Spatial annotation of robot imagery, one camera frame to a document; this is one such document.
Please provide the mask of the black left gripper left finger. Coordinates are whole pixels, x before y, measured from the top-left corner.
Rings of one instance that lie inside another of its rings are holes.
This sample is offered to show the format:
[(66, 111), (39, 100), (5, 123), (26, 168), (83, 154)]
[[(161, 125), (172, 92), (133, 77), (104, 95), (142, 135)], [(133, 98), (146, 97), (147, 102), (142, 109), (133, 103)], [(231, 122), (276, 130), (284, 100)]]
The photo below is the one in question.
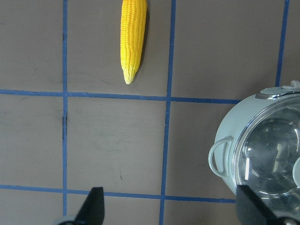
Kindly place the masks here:
[(105, 218), (104, 190), (93, 187), (75, 216), (56, 219), (54, 225), (102, 225)]

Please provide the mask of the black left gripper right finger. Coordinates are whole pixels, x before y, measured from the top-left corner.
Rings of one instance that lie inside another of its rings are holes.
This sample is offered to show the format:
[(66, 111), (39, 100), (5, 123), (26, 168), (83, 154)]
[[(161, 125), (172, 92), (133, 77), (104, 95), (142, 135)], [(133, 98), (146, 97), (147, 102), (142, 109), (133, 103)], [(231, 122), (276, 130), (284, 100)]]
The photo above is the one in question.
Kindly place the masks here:
[(283, 214), (277, 216), (247, 185), (236, 189), (236, 215), (242, 225), (298, 225), (299, 220)]

